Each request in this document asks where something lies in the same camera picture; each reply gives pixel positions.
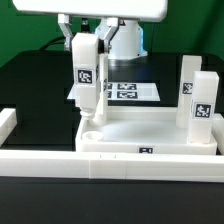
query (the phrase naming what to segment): white platform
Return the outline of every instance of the white platform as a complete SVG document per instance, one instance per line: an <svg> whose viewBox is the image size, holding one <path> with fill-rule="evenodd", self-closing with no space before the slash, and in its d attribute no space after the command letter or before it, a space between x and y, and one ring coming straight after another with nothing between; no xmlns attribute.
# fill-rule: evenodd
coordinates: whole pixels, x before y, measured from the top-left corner
<svg viewBox="0 0 224 224"><path fill-rule="evenodd" d="M189 143L187 129L176 126L176 108L108 107L107 124L92 126L80 122L76 136L79 152L139 153L146 148L153 154L215 155L217 142ZM86 132L99 132L103 141L94 136L82 139Z"/></svg>

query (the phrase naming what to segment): green background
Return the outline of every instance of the green background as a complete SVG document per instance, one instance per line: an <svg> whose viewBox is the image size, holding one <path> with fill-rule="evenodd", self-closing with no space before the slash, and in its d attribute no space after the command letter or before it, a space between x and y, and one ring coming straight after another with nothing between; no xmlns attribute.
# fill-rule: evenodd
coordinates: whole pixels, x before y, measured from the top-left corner
<svg viewBox="0 0 224 224"><path fill-rule="evenodd" d="M80 23L79 18L74 20L74 32L80 30ZM90 20L91 30L98 23ZM140 25L145 34L144 48L149 50L152 24ZM56 16L23 14L12 0L0 0L0 66L19 52L37 50L61 35ZM169 0L166 19L155 25L153 51L211 53L224 59L224 1Z"/></svg>

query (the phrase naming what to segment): white plastic part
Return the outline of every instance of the white plastic part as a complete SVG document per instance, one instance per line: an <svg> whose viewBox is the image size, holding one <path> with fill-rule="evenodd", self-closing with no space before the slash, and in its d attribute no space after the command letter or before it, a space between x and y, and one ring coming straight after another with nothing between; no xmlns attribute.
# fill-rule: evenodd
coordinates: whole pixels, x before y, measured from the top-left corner
<svg viewBox="0 0 224 224"><path fill-rule="evenodd" d="M100 67L99 72L100 72L101 92L95 117L92 120L90 120L92 125L104 125L106 124L107 121L108 54L100 55L99 67Z"/></svg>
<svg viewBox="0 0 224 224"><path fill-rule="evenodd" d="M83 141L85 132L103 134L101 142ZM176 108L108 107L107 124L82 119L76 135L78 152L215 155L217 142L189 143L188 130L176 126Z"/></svg>
<svg viewBox="0 0 224 224"><path fill-rule="evenodd" d="M20 11L68 14L82 17L120 17L160 22L167 13L168 0L13 0Z"/></svg>
<svg viewBox="0 0 224 224"><path fill-rule="evenodd" d="M0 113L0 147L17 124L16 110L3 109Z"/></svg>
<svg viewBox="0 0 224 224"><path fill-rule="evenodd" d="M201 56L183 56L176 118L176 124L179 128L188 127L191 107L191 95L193 91L194 72L201 70L201 63Z"/></svg>
<svg viewBox="0 0 224 224"><path fill-rule="evenodd" d="M88 131L82 134L82 140L89 143L103 141L103 134L99 131Z"/></svg>
<svg viewBox="0 0 224 224"><path fill-rule="evenodd" d="M95 34L78 33L72 41L76 106L86 119L95 116L99 101L99 38Z"/></svg>
<svg viewBox="0 0 224 224"><path fill-rule="evenodd" d="M224 158L0 150L0 176L224 182Z"/></svg>
<svg viewBox="0 0 224 224"><path fill-rule="evenodd" d="M218 143L218 149L224 155L224 119L221 114L214 114L212 134Z"/></svg>
<svg viewBox="0 0 224 224"><path fill-rule="evenodd" d="M195 72L188 128L189 142L208 144L212 141L212 117L218 82L216 72Z"/></svg>
<svg viewBox="0 0 224 224"><path fill-rule="evenodd" d="M107 21L102 19L95 33L103 39L107 31ZM111 60L131 60L148 55L143 49L143 30L137 21L120 20L119 30L110 45L109 59Z"/></svg>

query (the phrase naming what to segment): small black label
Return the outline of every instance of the small black label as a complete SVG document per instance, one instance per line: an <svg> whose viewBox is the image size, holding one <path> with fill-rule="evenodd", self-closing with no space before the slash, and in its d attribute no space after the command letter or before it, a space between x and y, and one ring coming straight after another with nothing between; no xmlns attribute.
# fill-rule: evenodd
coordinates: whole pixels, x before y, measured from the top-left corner
<svg viewBox="0 0 224 224"><path fill-rule="evenodd" d="M118 84L118 89L119 90L137 90L137 85L136 84Z"/></svg>
<svg viewBox="0 0 224 224"><path fill-rule="evenodd" d="M210 118L212 105L209 104L196 104L195 118Z"/></svg>
<svg viewBox="0 0 224 224"><path fill-rule="evenodd" d="M184 82L183 83L183 94L192 94L193 91L193 83L190 82Z"/></svg>
<svg viewBox="0 0 224 224"><path fill-rule="evenodd" d="M117 98L118 99L138 99L138 94L137 92L118 91Z"/></svg>
<svg viewBox="0 0 224 224"><path fill-rule="evenodd" d="M108 91L108 99L111 99L112 97L112 91Z"/></svg>
<svg viewBox="0 0 224 224"><path fill-rule="evenodd" d="M78 70L78 83L92 84L93 72L91 70Z"/></svg>
<svg viewBox="0 0 224 224"><path fill-rule="evenodd" d="M150 147L140 147L138 150L139 153L148 153L148 154L152 154L153 153L153 148Z"/></svg>
<svg viewBox="0 0 224 224"><path fill-rule="evenodd" d="M112 83L108 83L108 89L112 89L113 84Z"/></svg>

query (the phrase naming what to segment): black table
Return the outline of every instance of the black table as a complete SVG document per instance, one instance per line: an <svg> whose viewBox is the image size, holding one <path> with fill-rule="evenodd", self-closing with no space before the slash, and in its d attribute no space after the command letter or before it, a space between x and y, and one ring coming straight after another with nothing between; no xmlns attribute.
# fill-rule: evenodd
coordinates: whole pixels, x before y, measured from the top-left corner
<svg viewBox="0 0 224 224"><path fill-rule="evenodd" d="M202 70L220 77L215 111L224 112L224 63L202 55ZM115 67L114 82L155 82L161 102L112 105L177 106L181 54L154 54L143 65ZM18 125L3 147L75 150L80 120L72 58L65 52L22 52L0 69L0 108L17 110ZM223 223L224 185L165 181L0 178L0 223Z"/></svg>

